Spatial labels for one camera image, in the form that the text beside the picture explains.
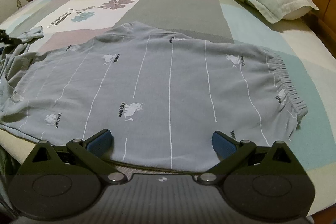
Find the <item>grey patterned pyjama trousers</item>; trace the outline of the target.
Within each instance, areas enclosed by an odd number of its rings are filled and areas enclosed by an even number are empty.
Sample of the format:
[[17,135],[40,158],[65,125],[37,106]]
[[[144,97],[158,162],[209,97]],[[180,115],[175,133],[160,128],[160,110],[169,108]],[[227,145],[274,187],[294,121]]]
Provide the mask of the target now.
[[139,22],[3,58],[3,129],[56,146],[108,129],[108,157],[129,165],[202,172],[219,161],[213,132],[269,146],[306,114],[277,54]]

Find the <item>patchwork pastel bed sheet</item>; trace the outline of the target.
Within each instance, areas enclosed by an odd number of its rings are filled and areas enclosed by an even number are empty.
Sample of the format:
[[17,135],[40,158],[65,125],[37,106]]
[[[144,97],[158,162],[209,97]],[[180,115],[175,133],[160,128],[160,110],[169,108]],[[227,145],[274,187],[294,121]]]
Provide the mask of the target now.
[[[335,204],[335,59],[301,20],[268,23],[236,0],[34,0],[1,24],[11,36],[42,27],[28,52],[80,45],[139,22],[214,43],[250,44],[277,54],[307,106],[285,142],[312,179],[310,214]],[[22,163],[37,142],[1,127],[1,147]]]

